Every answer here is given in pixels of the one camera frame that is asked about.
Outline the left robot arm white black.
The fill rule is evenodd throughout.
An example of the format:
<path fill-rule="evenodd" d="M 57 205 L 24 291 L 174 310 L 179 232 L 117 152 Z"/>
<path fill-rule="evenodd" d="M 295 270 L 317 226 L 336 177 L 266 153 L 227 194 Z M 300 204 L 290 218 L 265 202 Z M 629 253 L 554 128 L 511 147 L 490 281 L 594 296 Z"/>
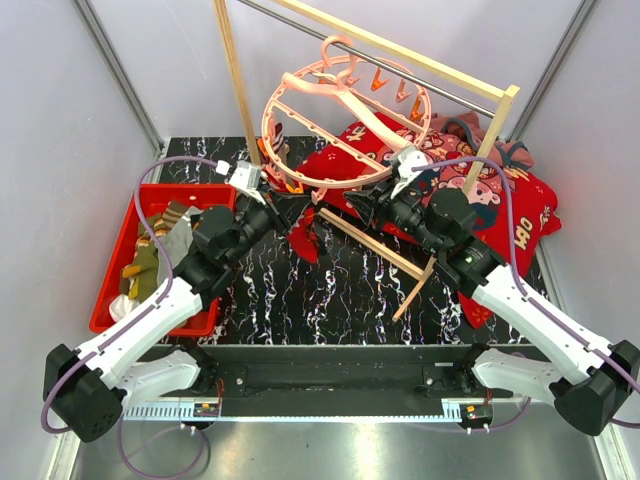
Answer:
<path fill-rule="evenodd" d="M 207 310 L 232 283 L 236 264 L 272 231 L 287 234 L 311 206 L 308 194 L 257 190 L 240 214 L 215 205 L 196 222 L 187 255 L 166 281 L 124 319 L 75 349 L 60 344 L 46 356 L 42 428 L 48 414 L 85 443 L 107 433 L 127 406 L 188 389 L 196 396 L 215 386 L 216 372 L 181 351 L 169 360 L 139 364 L 143 354 L 192 316 Z"/>

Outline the pink round clip hanger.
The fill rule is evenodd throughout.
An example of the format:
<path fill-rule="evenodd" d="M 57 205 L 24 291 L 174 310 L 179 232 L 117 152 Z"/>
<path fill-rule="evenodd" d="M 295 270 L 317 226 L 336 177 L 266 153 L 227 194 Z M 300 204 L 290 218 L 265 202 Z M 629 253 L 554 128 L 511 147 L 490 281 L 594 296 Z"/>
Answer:
<path fill-rule="evenodd" d="M 330 56 L 329 47 L 332 45 L 350 48 L 353 41 L 344 35 L 330 35 L 322 42 L 320 60 L 294 73 L 284 73 L 280 85 L 265 105 L 261 124 L 261 138 L 265 157 L 268 159 L 266 170 L 269 174 L 284 184 L 293 182 L 309 186 L 318 194 L 329 189 L 361 187 L 388 174 L 386 167 L 339 138 L 337 128 L 344 126 L 348 120 L 361 122 L 367 131 L 392 152 L 407 148 L 410 142 L 387 127 L 377 117 L 379 113 L 415 133 L 417 136 L 412 141 L 414 145 L 426 138 L 431 121 L 431 101 L 424 87 L 416 81 L 412 82 L 418 101 L 418 113 L 407 117 L 356 90 L 354 85 L 358 79 L 353 73 L 366 60 L 351 51 L 341 56 Z M 325 168 L 320 176 L 309 176 L 294 170 L 287 164 L 284 155 L 274 147 L 278 113 L 283 115 L 287 124 L 297 122 L 308 132 L 326 140 L 330 146 L 350 155 L 364 170 L 344 180 L 329 177 L 334 172 L 332 167 Z"/>

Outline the black argyle sock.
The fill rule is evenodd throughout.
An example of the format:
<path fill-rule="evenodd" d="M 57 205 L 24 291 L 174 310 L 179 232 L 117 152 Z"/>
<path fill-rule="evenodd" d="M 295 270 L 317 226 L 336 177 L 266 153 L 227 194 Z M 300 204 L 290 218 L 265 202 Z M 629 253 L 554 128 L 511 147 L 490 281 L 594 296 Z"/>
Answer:
<path fill-rule="evenodd" d="M 318 229 L 318 223 L 313 221 L 309 226 L 309 239 L 311 244 L 314 246 L 318 257 L 322 257 L 327 254 L 326 244 L 321 233 L 322 230 Z"/>

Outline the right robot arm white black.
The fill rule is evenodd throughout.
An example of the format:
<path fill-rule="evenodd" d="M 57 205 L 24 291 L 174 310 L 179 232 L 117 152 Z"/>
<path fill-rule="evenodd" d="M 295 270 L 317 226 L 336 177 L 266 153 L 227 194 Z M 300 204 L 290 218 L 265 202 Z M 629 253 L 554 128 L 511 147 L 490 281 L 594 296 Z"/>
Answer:
<path fill-rule="evenodd" d="M 434 269 L 446 285 L 506 320 L 545 356 L 535 361 L 475 347 L 453 374 L 460 393 L 472 397 L 488 388 L 528 396 L 590 436 L 613 422 L 638 386 L 638 347 L 593 333 L 531 288 L 474 235 L 476 213 L 461 190 L 439 190 L 427 204 L 414 189 L 344 196 L 364 222 L 392 224 L 435 255 Z"/>

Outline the beige sock maroon striped cuff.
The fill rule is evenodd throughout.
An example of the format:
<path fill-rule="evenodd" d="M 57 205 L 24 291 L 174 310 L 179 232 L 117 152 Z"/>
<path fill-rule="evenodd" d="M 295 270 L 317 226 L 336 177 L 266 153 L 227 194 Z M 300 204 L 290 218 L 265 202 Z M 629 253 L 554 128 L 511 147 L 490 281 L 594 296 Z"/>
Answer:
<path fill-rule="evenodd" d="M 277 123 L 274 127 L 271 147 L 277 155 L 286 154 L 288 152 L 288 146 L 283 134 L 283 125 L 281 123 Z"/>

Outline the yellow orange clip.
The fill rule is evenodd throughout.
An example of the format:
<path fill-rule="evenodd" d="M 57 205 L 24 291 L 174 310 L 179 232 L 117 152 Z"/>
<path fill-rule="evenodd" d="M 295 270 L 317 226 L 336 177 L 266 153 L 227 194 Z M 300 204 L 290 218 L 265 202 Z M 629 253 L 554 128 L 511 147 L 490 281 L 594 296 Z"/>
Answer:
<path fill-rule="evenodd" d="M 291 194 L 304 194 L 305 193 L 304 185 L 301 184 L 301 183 L 296 183 L 296 184 L 286 183 L 285 187 L 286 187 L 287 192 L 291 193 Z"/>

